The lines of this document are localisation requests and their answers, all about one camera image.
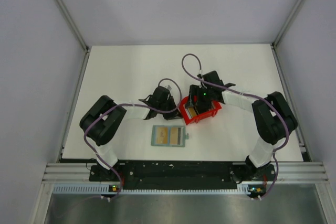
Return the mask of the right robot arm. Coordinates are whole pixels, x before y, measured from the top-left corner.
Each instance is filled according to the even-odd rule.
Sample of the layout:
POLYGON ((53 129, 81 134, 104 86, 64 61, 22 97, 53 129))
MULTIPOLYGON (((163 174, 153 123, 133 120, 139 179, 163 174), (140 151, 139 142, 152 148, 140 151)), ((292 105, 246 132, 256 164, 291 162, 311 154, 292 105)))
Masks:
POLYGON ((238 89, 235 84, 224 84, 216 71, 199 74, 199 85, 189 88, 186 109, 192 108, 197 114, 209 111, 214 102, 232 105, 253 114, 259 138, 242 167, 232 171, 232 179, 256 180, 264 174, 276 153, 283 148, 280 140, 289 141, 289 135, 297 128, 298 122, 284 96, 276 91, 265 98, 238 89))

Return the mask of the red plastic bin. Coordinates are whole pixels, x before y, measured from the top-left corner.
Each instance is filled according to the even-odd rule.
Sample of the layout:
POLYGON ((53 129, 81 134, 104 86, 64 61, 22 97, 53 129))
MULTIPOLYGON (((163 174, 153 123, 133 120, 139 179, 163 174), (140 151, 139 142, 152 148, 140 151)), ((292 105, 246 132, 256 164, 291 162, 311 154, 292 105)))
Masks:
POLYGON ((187 102, 187 97, 184 97, 179 105, 179 111, 182 115, 182 118, 185 122, 186 125, 189 125, 189 124, 193 124, 193 123, 198 123, 204 119, 207 119, 207 118, 213 118, 217 115, 218 111, 222 109, 222 106, 219 102, 217 101, 213 101, 212 102, 212 108, 205 112, 205 113, 202 113, 202 114, 198 114, 198 116, 190 119, 188 117, 188 114, 187 112, 185 111, 185 104, 187 102))

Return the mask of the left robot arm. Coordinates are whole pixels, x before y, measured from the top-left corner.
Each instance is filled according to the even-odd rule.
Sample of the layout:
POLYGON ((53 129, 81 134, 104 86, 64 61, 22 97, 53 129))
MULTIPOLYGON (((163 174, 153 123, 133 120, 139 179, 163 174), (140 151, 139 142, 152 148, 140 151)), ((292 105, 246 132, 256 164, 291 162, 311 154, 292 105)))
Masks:
POLYGON ((84 132, 85 143, 94 151, 101 174, 107 180, 114 180, 119 174, 116 165, 118 158, 107 147, 113 139, 122 121, 128 119, 150 120, 158 114, 165 120, 182 117, 170 86, 157 86, 152 94, 133 102, 117 104, 107 95, 101 96, 80 120, 79 126, 84 132))

